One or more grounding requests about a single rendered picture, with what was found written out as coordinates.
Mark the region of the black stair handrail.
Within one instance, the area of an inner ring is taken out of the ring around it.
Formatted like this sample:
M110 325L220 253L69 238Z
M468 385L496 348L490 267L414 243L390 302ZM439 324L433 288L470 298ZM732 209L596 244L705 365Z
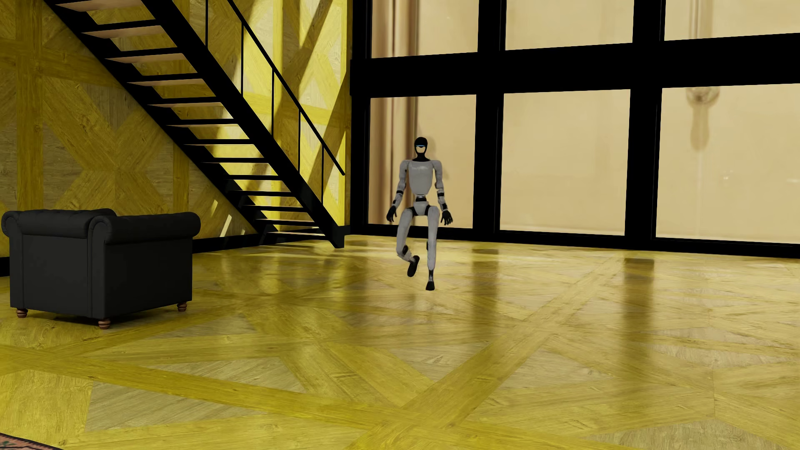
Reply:
M344 223L351 0L207 0L210 53Z

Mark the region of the right robot leg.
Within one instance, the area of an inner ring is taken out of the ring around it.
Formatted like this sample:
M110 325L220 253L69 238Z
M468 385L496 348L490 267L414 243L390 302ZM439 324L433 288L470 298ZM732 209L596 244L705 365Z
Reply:
M416 211L412 207L406 208L398 221L398 228L397 228L397 255L406 262L409 263L409 267L407 270L407 275L409 277L413 277L417 271L418 263L419 263L419 256L414 255L409 250L409 247L406 244L407 236L410 230L410 226L412 223L413 218L416 215Z

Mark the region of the patterned rug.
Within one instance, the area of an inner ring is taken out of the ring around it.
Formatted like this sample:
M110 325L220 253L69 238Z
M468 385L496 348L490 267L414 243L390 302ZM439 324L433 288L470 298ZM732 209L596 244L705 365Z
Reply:
M61 448L26 440L0 432L0 450L62 450Z

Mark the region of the robot leg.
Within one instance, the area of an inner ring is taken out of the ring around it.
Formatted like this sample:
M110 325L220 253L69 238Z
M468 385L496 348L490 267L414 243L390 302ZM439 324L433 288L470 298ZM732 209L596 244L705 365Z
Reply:
M428 267L428 282L425 286L426 291L435 290L434 270L436 263L436 241L439 224L439 209L436 206L428 205L425 208L425 216L427 217L427 267Z
M410 230L410 226L412 223L413 218L416 215L416 211L412 207L406 208L398 221L398 228L397 228L397 255L406 262L409 263L409 267L407 270L407 275L409 277L413 277L417 271L418 263L419 263L419 256L414 255L409 250L409 247L406 244L407 236Z

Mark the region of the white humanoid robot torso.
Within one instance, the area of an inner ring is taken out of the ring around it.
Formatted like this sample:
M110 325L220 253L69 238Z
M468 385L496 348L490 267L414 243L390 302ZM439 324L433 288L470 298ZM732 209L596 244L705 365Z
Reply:
M411 192L416 197L425 197L431 188L433 178L435 178L432 161L410 160L406 180L410 180Z

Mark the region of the black window frame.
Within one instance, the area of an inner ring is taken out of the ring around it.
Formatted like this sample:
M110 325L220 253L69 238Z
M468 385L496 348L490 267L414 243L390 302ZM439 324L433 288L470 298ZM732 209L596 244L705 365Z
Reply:
M474 196L484 215L474 213L471 229L442 231L445 240L800 259L800 244L656 236L662 89L800 83L788 56L800 33L666 41L666 0L635 0L632 43L506 50L507 0L480 0L476 52L372 58L373 0L353 3L352 235L396 230L368 222L370 100L476 95L475 178L488 187ZM624 235L502 230L503 96L612 89L631 90Z

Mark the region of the black open staircase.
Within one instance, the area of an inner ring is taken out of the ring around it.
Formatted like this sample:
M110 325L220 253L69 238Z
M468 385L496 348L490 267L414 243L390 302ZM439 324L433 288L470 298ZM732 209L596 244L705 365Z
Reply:
M174 0L45 0L247 222L195 251L301 240L342 248L325 209Z

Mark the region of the left robot leg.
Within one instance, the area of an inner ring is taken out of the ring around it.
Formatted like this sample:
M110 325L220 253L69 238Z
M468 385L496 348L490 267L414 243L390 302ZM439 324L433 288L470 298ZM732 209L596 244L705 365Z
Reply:
M436 241L439 224L439 209L436 206L428 205L425 208L425 216L427 217L427 267L428 267L428 282L425 286L426 291L435 290L434 270L436 263Z

